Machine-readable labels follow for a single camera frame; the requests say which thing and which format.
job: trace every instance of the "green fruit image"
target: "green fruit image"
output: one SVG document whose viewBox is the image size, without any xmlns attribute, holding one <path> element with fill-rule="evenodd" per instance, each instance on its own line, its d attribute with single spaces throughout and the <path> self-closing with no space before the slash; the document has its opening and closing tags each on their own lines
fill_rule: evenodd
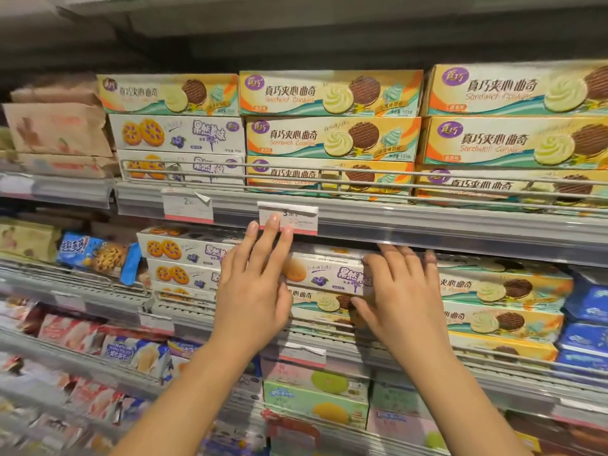
<svg viewBox="0 0 608 456">
<path fill-rule="evenodd" d="M 427 448 L 432 449 L 447 449 L 446 442 L 439 432 L 429 432 L 424 441 L 424 445 Z"/>
<path fill-rule="evenodd" d="M 345 377 L 315 371 L 310 376 L 310 381 L 319 390 L 339 395 L 348 389 L 348 380 Z"/>
</svg>

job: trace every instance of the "purple logo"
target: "purple logo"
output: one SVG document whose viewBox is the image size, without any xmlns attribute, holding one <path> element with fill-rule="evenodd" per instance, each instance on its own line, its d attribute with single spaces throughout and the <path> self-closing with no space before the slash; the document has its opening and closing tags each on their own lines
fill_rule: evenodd
<svg viewBox="0 0 608 456">
<path fill-rule="evenodd" d="M 254 165 L 269 165 L 269 163 L 266 160 L 254 160 Z M 265 173 L 268 171 L 268 167 L 254 167 L 254 171 Z"/>
<path fill-rule="evenodd" d="M 463 131 L 464 128 L 459 122 L 445 122 L 437 128 L 437 134 L 448 139 L 459 137 Z"/>
<path fill-rule="evenodd" d="M 230 132 L 235 132 L 238 131 L 238 129 L 240 128 L 240 126 L 238 125 L 237 122 L 228 122 L 226 123 L 226 129 Z"/>
<path fill-rule="evenodd" d="M 448 68 L 441 80 L 448 86 L 459 86 L 469 79 L 469 71 L 464 67 Z"/>
<path fill-rule="evenodd" d="M 270 129 L 270 123 L 265 120 L 258 120 L 257 122 L 253 122 L 251 124 L 251 130 L 253 130 L 253 132 L 256 132 L 258 134 L 267 133 L 269 129 Z"/>
<path fill-rule="evenodd" d="M 251 91 L 257 91 L 264 86 L 264 77 L 261 75 L 249 75 L 245 78 L 245 87 Z"/>
<path fill-rule="evenodd" d="M 103 80 L 103 89 L 106 91 L 116 91 L 118 89 L 118 83 L 113 78 L 105 78 Z"/>
<path fill-rule="evenodd" d="M 435 174 L 450 174 L 448 169 L 433 169 L 431 170 L 431 173 L 435 173 Z M 427 177 L 429 178 L 429 181 L 432 182 L 433 184 L 443 184 L 446 183 L 447 181 L 449 181 L 449 176 L 446 175 L 427 175 Z"/>
</svg>

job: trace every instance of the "supermarket shelf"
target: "supermarket shelf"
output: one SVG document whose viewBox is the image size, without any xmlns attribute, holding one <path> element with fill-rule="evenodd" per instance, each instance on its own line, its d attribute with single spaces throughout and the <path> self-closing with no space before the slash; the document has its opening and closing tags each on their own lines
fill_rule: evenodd
<svg viewBox="0 0 608 456">
<path fill-rule="evenodd" d="M 606 220 L 559 214 L 466 210 L 198 188 L 217 225 L 246 227 L 257 201 L 319 207 L 319 236 L 608 266 Z M 163 218 L 161 186 L 118 181 L 118 212 Z"/>
<path fill-rule="evenodd" d="M 127 395 L 153 400 L 162 392 L 162 387 L 143 373 L 8 329 L 0 328 L 0 351 L 19 355 L 53 370 L 85 377 Z"/>
<path fill-rule="evenodd" d="M 0 260 L 0 292 L 35 299 L 87 314 L 140 325 L 139 311 L 149 299 L 142 285 L 125 286 L 110 278 L 56 264 Z"/>
<path fill-rule="evenodd" d="M 110 209 L 113 179 L 0 173 L 0 196 Z"/>
<path fill-rule="evenodd" d="M 152 313 L 170 317 L 177 336 L 207 339 L 213 328 L 213 318 L 199 309 L 186 310 L 177 303 L 158 302 Z M 322 349 L 326 352 L 325 368 L 354 376 L 368 376 L 373 371 L 402 369 L 387 350 L 376 343 L 355 342 L 325 334 L 303 334 L 292 329 L 284 330 L 275 342 L 261 355 L 277 359 L 285 342 Z M 457 350 L 460 360 L 471 370 L 479 384 L 497 407 L 521 412 L 553 416 L 559 420 L 588 422 L 608 429 L 608 372 L 560 365 L 560 372 L 551 369 L 554 364 L 521 358 L 518 364 L 485 358 L 482 350 Z M 583 377 L 581 374 L 592 374 Z"/>
</svg>

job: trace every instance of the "forearm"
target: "forearm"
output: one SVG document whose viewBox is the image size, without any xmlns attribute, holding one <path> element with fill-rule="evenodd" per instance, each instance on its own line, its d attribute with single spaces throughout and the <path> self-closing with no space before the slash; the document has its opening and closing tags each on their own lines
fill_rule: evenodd
<svg viewBox="0 0 608 456">
<path fill-rule="evenodd" d="M 408 374 L 453 456 L 531 456 L 452 352 L 408 364 L 418 365 Z"/>
<path fill-rule="evenodd" d="M 249 359 L 209 341 L 111 456 L 192 456 Z"/>
</svg>

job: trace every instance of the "hand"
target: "hand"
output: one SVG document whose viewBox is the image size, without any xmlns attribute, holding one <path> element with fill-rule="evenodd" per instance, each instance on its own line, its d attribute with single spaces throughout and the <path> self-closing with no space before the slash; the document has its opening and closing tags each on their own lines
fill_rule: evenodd
<svg viewBox="0 0 608 456">
<path fill-rule="evenodd" d="M 406 372 L 416 360 L 436 358 L 437 350 L 453 355 L 439 288 L 437 257 L 428 250 L 425 267 L 407 246 L 380 244 L 368 254 L 376 295 L 375 306 L 360 297 L 352 302 L 376 337 Z"/>
<path fill-rule="evenodd" d="M 232 354 L 242 352 L 247 362 L 285 326 L 291 313 L 294 299 L 279 277 L 294 233 L 291 226 L 285 227 L 273 250 L 279 227 L 275 213 L 258 240 L 259 225 L 251 222 L 243 241 L 222 260 L 210 342 Z"/>
</svg>

